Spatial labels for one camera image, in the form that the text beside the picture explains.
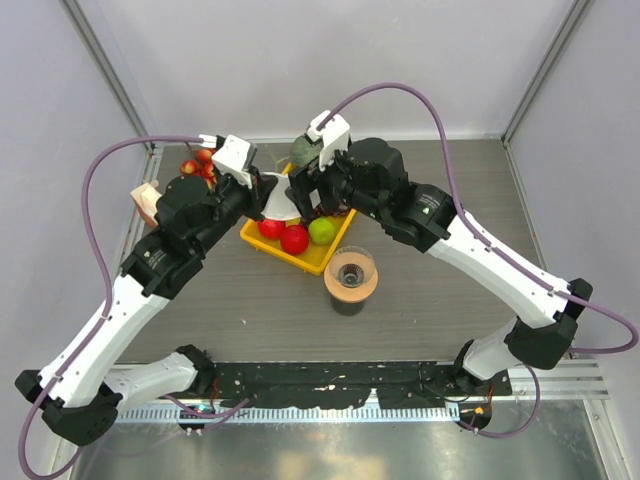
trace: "purple cable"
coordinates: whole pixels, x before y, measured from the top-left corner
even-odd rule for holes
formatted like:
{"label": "purple cable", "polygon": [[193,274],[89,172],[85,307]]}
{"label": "purple cable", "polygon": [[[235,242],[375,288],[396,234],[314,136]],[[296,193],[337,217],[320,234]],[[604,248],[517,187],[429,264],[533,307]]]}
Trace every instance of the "purple cable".
{"label": "purple cable", "polygon": [[[449,151],[449,142],[447,141],[447,135],[444,131],[444,125],[442,124],[440,115],[438,115],[438,112],[436,111],[433,104],[429,101],[429,99],[425,97],[422,93],[420,93],[418,90],[408,85],[405,85],[403,83],[395,83],[395,82],[383,82],[383,83],[377,83],[375,85],[371,85],[369,87],[365,87],[362,90],[357,91],[353,95],[348,96],[338,105],[336,105],[336,107],[333,110],[331,110],[331,112],[329,112],[329,115],[322,122],[320,122],[320,124],[318,125],[318,130],[322,130],[327,125],[327,123],[331,121],[331,119],[334,116],[336,116],[340,111],[342,111],[342,109],[344,109],[347,105],[349,105],[353,101],[357,100],[358,98],[368,93],[375,92],[376,90],[387,89],[387,88],[402,90],[404,92],[410,93],[411,95],[416,97],[418,100],[420,100],[422,104],[425,107],[427,107],[429,112],[431,112],[431,116],[433,117],[436,127],[438,128],[438,134],[440,135],[440,143],[442,144],[442,153],[444,154],[444,165],[447,171],[449,188],[451,189],[451,196],[453,197],[453,203],[456,207],[456,212],[458,213],[460,220],[462,220],[462,223],[464,223],[467,229],[469,229],[469,231],[473,233],[474,237],[480,240],[486,247],[490,247],[491,246],[490,240],[487,237],[485,237],[482,234],[482,232],[480,232],[476,227],[474,227],[473,224],[469,221],[469,219],[467,219],[464,208],[462,207],[462,203],[460,202],[460,192],[458,191],[458,184],[456,183],[455,175],[453,173],[453,163],[451,161],[451,153]],[[587,353],[587,354],[620,353],[620,352],[625,352],[627,350],[630,350],[631,348],[637,345],[638,340],[640,339],[640,335],[638,334],[638,329],[635,327],[633,323],[631,323],[626,318],[622,317],[621,315],[618,315],[617,313],[609,310],[608,308],[602,307],[595,303],[588,302],[586,300],[583,300],[582,298],[576,297],[569,293],[554,291],[552,285],[538,278],[536,275],[534,275],[532,272],[528,271],[526,268],[521,266],[518,262],[516,262],[513,258],[511,258],[509,255],[507,255],[505,252],[503,252],[499,248],[494,247],[492,248],[492,251],[495,252],[496,255],[502,258],[505,262],[507,262],[513,268],[515,268],[518,272],[520,272],[521,274],[526,276],[529,280],[533,281],[534,283],[544,288],[545,290],[561,298],[564,298],[565,300],[568,300],[573,303],[577,303],[578,305],[582,305],[583,307],[593,310],[594,312],[598,312],[606,317],[609,317],[612,320],[618,322],[619,324],[624,325],[631,333],[631,340],[629,340],[629,342],[625,343],[624,345],[620,345],[618,347],[609,347],[609,348],[573,347],[569,349],[570,352]]]}
{"label": "purple cable", "polygon": [[[533,378],[533,383],[536,387],[536,401],[533,404],[533,411],[531,412],[531,416],[529,417],[529,419],[524,423],[524,425],[522,425],[517,430],[514,430],[513,432],[495,433],[495,432],[485,432],[484,430],[477,430],[478,435],[482,437],[489,437],[489,438],[509,438],[524,432],[527,428],[529,428],[533,424],[533,421],[538,416],[538,411],[540,410],[540,382],[538,381],[537,375],[529,365],[525,365],[524,367],[527,370],[529,370],[529,373],[531,374],[531,378]],[[473,419],[471,420],[471,424],[463,422],[462,420],[460,420],[458,423],[462,425],[464,428],[466,428],[467,430],[476,432],[476,428],[473,426]]]}
{"label": "purple cable", "polygon": [[93,231],[93,226],[91,224],[91,216],[89,215],[89,185],[91,184],[93,173],[96,171],[96,168],[98,168],[98,165],[100,165],[105,158],[107,158],[109,155],[116,152],[117,150],[120,150],[122,148],[131,146],[131,145],[136,145],[139,143],[147,143],[147,142],[202,143],[202,139],[199,137],[189,137],[189,136],[183,136],[183,135],[150,135],[146,137],[132,138],[130,140],[125,140],[123,142],[116,143],[115,145],[112,145],[111,147],[107,148],[105,151],[103,151],[100,155],[96,157],[96,159],[91,163],[91,165],[89,165],[89,169],[87,170],[87,173],[85,174],[85,177],[84,177],[84,182],[82,183],[82,199],[81,199],[82,218],[84,220],[84,226],[85,226],[85,230],[87,231],[87,237],[89,238],[89,244],[91,245],[91,250],[93,250],[93,254],[96,257],[96,261],[98,262],[98,267],[100,268],[100,273],[102,274],[102,278],[104,280],[105,303],[104,303],[104,308],[102,309],[102,313],[100,314],[101,315],[100,320],[96,322],[96,324],[88,333],[88,335],[84,338],[84,340],[80,342],[78,347],[69,355],[69,357],[62,363],[62,365],[60,365],[60,368],[56,370],[55,377],[52,378],[45,385],[45,387],[42,389],[42,392],[40,392],[40,395],[38,395],[35,402],[33,402],[33,405],[29,409],[29,412],[27,413],[27,417],[24,421],[24,425],[22,426],[22,430],[20,431],[20,438],[18,439],[18,460],[20,461],[20,467],[22,468],[23,473],[31,480],[53,480],[59,477],[60,475],[62,475],[64,472],[66,472],[73,466],[75,461],[80,456],[80,453],[82,453],[82,449],[79,448],[76,451],[75,455],[71,458],[71,460],[69,460],[69,463],[67,463],[64,467],[62,467],[57,472],[51,473],[49,475],[38,475],[36,472],[34,472],[31,469],[31,467],[29,466],[29,461],[27,460],[27,453],[26,453],[27,436],[29,434],[29,428],[31,427],[31,423],[33,422],[33,419],[38,413],[40,405],[42,405],[42,402],[44,401],[44,399],[47,398],[47,395],[49,395],[49,392],[51,392],[51,390],[53,389],[58,378],[62,377],[62,375],[66,372],[67,368],[69,368],[69,365],[71,365],[71,363],[76,358],[78,358],[78,355],[80,355],[80,353],[86,348],[86,346],[96,336],[100,328],[102,328],[102,325],[106,321],[106,318],[109,315],[109,312],[111,311],[111,305],[113,304],[113,290],[111,285],[111,276],[109,275],[109,269],[107,267],[107,264],[104,261],[104,258],[102,257],[102,253],[100,252],[100,247],[98,246],[98,241],[96,240],[96,236]]}
{"label": "purple cable", "polygon": [[194,411],[193,409],[191,409],[191,407],[189,407],[188,405],[185,405],[180,400],[178,400],[175,397],[172,397],[171,395],[165,395],[164,398],[166,398],[167,400],[171,400],[173,403],[178,405],[182,410],[184,410],[189,415],[193,415],[194,417],[198,417],[198,418],[224,418],[227,415],[234,415],[238,410],[240,410],[249,401],[248,399],[247,400],[243,400],[241,403],[239,403],[238,405],[236,405],[235,407],[233,407],[232,409],[230,409],[230,410],[228,410],[226,412],[202,413],[202,412]]}

